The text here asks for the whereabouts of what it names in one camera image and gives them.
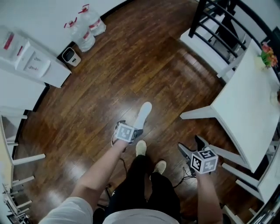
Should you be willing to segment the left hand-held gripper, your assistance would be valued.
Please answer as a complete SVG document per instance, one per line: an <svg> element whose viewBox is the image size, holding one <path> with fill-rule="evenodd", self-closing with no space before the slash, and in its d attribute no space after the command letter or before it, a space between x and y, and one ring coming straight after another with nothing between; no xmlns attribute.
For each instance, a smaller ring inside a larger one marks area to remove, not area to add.
<svg viewBox="0 0 280 224"><path fill-rule="evenodd" d="M129 126L125 120L118 121L114 128L111 145L113 146L117 140L123 140L128 144L132 144L142 133L143 129Z"/></svg>

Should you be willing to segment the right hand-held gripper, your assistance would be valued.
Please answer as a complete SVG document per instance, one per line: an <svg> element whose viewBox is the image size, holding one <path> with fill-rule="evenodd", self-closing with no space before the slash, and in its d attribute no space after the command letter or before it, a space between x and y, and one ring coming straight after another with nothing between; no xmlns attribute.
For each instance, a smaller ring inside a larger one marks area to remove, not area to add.
<svg viewBox="0 0 280 224"><path fill-rule="evenodd" d="M184 158L188 159L188 165L192 174L206 174L216 170L218 155L209 147L209 143L201 136L195 135L197 151L191 151L187 146L178 143L178 149Z"/></svg>

